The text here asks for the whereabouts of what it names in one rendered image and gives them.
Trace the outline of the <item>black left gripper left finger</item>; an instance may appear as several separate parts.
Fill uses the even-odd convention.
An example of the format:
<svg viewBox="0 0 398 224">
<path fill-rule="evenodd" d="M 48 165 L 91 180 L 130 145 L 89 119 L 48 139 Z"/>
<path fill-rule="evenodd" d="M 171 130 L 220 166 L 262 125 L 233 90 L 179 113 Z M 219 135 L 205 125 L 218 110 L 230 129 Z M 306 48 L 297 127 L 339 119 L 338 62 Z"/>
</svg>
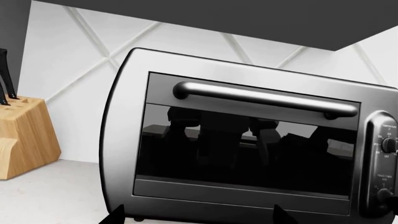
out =
<svg viewBox="0 0 398 224">
<path fill-rule="evenodd" d="M 115 210 L 110 212 L 106 218 L 104 218 L 98 224 L 124 224 L 125 222 L 125 211 L 124 205 L 118 206 Z"/>
</svg>

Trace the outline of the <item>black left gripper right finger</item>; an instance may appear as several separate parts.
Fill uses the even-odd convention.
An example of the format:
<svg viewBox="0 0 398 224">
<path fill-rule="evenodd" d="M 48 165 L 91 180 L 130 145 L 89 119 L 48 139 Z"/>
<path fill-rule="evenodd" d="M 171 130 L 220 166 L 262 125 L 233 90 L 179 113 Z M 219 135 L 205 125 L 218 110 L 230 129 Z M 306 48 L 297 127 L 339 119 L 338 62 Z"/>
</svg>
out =
<svg viewBox="0 0 398 224">
<path fill-rule="evenodd" d="M 278 205 L 274 205 L 272 220 L 273 224 L 298 224 L 292 216 Z"/>
</svg>

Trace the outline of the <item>silver toaster oven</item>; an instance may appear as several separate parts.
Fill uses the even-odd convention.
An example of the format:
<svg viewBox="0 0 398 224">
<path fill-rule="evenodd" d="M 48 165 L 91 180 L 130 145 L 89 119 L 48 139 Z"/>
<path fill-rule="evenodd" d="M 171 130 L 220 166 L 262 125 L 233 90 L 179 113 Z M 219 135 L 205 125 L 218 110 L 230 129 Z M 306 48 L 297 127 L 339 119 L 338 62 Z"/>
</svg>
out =
<svg viewBox="0 0 398 224">
<path fill-rule="evenodd" d="M 180 82 L 355 106 L 355 117 L 207 96 Z M 398 216 L 398 89 L 133 48 L 104 109 L 99 168 L 106 208 L 137 221 L 392 224 Z M 394 195 L 385 203 L 376 194 Z"/>
</svg>

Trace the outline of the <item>black timer knob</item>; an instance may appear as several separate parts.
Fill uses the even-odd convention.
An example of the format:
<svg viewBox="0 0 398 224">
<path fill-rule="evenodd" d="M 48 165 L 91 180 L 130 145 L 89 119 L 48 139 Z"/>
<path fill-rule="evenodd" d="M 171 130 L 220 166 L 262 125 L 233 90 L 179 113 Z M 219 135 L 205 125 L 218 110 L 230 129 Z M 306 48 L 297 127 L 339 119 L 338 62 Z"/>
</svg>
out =
<svg viewBox="0 0 398 224">
<path fill-rule="evenodd" d="M 382 188 L 381 190 L 379 190 L 376 194 L 377 197 L 377 201 L 379 201 L 380 203 L 385 203 L 386 200 L 389 197 L 392 197 L 394 194 L 388 190 L 387 188 Z"/>
</svg>

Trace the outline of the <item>wooden knife block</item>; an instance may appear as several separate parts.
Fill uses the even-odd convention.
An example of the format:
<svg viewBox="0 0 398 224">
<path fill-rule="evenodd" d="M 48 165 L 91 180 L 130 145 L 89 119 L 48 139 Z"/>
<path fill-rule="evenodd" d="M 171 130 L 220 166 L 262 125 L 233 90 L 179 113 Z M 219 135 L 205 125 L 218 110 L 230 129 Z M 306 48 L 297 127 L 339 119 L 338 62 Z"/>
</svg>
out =
<svg viewBox="0 0 398 224">
<path fill-rule="evenodd" d="M 45 101 L 19 96 L 0 104 L 0 180 L 59 159 L 60 146 Z"/>
</svg>

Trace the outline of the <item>black temperature knob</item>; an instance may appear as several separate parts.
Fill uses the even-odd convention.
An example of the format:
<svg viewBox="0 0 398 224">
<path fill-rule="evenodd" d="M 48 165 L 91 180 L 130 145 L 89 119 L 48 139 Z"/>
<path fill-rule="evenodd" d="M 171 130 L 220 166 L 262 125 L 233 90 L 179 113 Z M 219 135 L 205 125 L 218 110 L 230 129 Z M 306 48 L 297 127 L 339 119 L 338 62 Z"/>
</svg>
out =
<svg viewBox="0 0 398 224">
<path fill-rule="evenodd" d="M 385 138 L 381 144 L 382 150 L 386 153 L 398 152 L 398 139 Z"/>
</svg>

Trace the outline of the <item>dark grey wall cabinet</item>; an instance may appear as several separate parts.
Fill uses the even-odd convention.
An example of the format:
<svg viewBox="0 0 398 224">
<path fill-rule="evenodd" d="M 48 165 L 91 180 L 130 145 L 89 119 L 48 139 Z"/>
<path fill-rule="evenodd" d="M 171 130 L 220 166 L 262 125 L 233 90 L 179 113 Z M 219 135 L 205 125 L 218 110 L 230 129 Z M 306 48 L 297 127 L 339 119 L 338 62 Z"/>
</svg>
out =
<svg viewBox="0 0 398 224">
<path fill-rule="evenodd" d="M 398 0 L 0 0 L 14 83 L 32 1 L 331 51 L 398 27 Z"/>
</svg>

